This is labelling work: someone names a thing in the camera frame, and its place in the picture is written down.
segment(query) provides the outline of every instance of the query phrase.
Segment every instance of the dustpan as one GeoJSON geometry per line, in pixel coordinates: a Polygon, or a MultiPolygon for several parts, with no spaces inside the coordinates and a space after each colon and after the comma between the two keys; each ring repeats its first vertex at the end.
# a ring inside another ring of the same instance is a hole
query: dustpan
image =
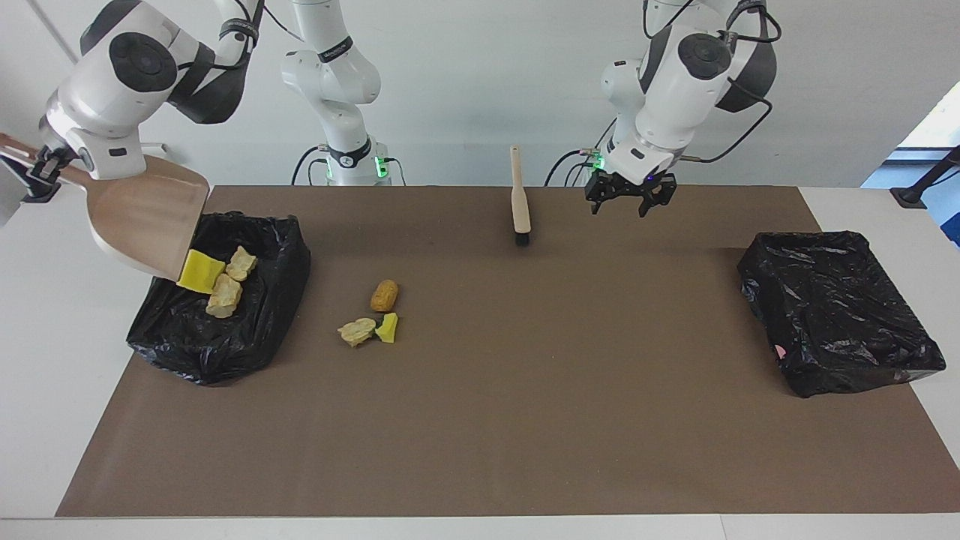
{"type": "MultiPolygon", "coordinates": [[[[0,155],[28,167],[36,150],[0,134],[0,155]]],[[[147,170],[119,180],[93,180],[68,166],[60,178],[86,192],[90,229],[101,249],[137,270],[176,281],[210,185],[200,174],[167,160],[146,157],[147,170]]]]}

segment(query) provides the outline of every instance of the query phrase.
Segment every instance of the black trash bag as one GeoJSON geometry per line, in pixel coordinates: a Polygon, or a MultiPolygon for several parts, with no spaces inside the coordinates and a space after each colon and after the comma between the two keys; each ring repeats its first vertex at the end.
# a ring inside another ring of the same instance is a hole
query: black trash bag
{"type": "Polygon", "coordinates": [[[201,216],[194,249],[229,261],[237,246],[258,261],[241,283],[243,293],[233,315],[207,315],[208,295],[154,278],[127,335],[134,351],[196,384],[243,377],[271,362],[300,306],[310,275],[310,250],[295,216],[201,216]]]}
{"type": "Polygon", "coordinates": [[[758,234],[737,268],[800,397],[863,392],[947,369],[859,233],[758,234]]]}

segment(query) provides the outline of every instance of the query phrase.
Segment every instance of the wooden brush handle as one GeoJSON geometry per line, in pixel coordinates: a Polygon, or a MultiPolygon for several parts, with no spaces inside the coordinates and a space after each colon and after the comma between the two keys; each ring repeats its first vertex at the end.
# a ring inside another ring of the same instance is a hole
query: wooden brush handle
{"type": "Polygon", "coordinates": [[[511,193],[511,203],[514,209],[514,231],[527,234],[531,231],[530,206],[527,203],[527,193],[523,190],[523,172],[520,167],[520,147],[510,147],[510,162],[514,173],[514,190],[511,193]]]}

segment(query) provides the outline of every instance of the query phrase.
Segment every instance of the small yellow sponge piece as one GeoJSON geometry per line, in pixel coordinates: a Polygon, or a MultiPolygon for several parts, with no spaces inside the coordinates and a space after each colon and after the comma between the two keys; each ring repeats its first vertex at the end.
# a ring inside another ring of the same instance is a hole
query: small yellow sponge piece
{"type": "Polygon", "coordinates": [[[227,264],[221,260],[206,256],[197,250],[190,250],[186,254],[186,262],[183,264],[177,285],[194,292],[212,294],[217,276],[223,274],[226,267],[227,264]]]}
{"type": "Polygon", "coordinates": [[[383,324],[380,325],[380,328],[376,329],[376,335],[380,338],[380,341],[384,343],[393,343],[396,338],[396,323],[400,321],[400,318],[396,316],[396,313],[387,313],[383,317],[383,324]]]}

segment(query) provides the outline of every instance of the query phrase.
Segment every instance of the white table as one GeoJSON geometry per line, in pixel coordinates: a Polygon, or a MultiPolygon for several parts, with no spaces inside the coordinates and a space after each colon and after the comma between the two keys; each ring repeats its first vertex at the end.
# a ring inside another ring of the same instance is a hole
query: white table
{"type": "MultiPolygon", "coordinates": [[[[886,191],[804,188],[825,231],[853,230],[948,359],[913,384],[960,462],[960,253],[886,191]]],[[[150,278],[105,257],[70,186],[0,229],[0,538],[960,538],[960,514],[398,519],[53,519],[130,358],[124,343],[150,278]]]]}

